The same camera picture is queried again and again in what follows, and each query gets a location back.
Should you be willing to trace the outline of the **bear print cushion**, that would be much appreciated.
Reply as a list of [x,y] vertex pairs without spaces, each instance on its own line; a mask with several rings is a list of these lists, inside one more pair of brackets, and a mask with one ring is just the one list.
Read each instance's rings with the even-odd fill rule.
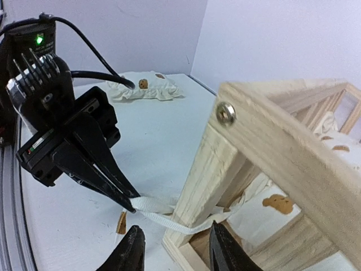
[[[360,143],[337,131],[336,119],[328,111],[315,135],[334,154],[360,172]],[[171,196],[143,194],[131,199],[133,207],[150,220],[183,234],[197,234],[211,227],[213,221],[226,221],[240,237],[264,240],[301,213],[300,207],[264,173],[256,176],[245,191],[231,203],[230,210],[216,206],[199,226],[183,226],[170,218],[176,204]]]

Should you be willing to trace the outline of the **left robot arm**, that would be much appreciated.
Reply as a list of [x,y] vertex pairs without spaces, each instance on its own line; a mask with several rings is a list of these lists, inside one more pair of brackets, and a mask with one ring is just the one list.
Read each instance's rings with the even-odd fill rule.
[[64,18],[40,14],[1,30],[1,120],[21,117],[32,137],[17,151],[23,169],[45,186],[66,174],[135,212],[139,193],[119,169],[111,147],[121,137],[115,109],[105,91],[94,86],[80,97],[75,78],[134,83],[107,72],[73,71],[55,53],[56,23]]

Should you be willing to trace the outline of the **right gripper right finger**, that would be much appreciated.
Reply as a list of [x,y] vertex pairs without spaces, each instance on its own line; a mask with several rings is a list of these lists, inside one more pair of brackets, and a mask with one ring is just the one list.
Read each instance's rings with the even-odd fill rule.
[[209,256],[212,271],[262,271],[227,228],[216,221],[210,228]]

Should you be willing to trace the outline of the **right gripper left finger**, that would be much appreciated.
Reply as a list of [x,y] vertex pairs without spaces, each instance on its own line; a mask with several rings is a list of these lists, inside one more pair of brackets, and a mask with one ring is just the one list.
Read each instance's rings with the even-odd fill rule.
[[145,249],[144,232],[133,225],[97,271],[144,271]]

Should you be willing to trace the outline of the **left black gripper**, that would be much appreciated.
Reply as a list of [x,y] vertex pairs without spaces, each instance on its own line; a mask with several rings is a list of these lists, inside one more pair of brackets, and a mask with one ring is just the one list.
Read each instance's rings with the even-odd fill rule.
[[106,93],[95,86],[76,99],[67,120],[29,139],[17,152],[17,159],[47,187],[54,186],[65,173],[135,213],[130,200],[140,194],[120,171],[110,151],[121,137],[116,124],[115,109]]

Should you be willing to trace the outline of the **wooden pet bed frame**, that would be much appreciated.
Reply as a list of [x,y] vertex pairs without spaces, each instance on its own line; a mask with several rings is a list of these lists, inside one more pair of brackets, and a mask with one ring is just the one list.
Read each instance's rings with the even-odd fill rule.
[[[262,270],[359,270],[360,172],[315,135],[348,95],[360,100],[359,89],[335,79],[223,83],[171,220],[199,226],[264,173],[301,213],[260,242],[220,222],[251,246],[252,261]],[[339,132],[359,119],[356,104]],[[209,270],[209,235],[169,229],[162,242],[183,270]]]

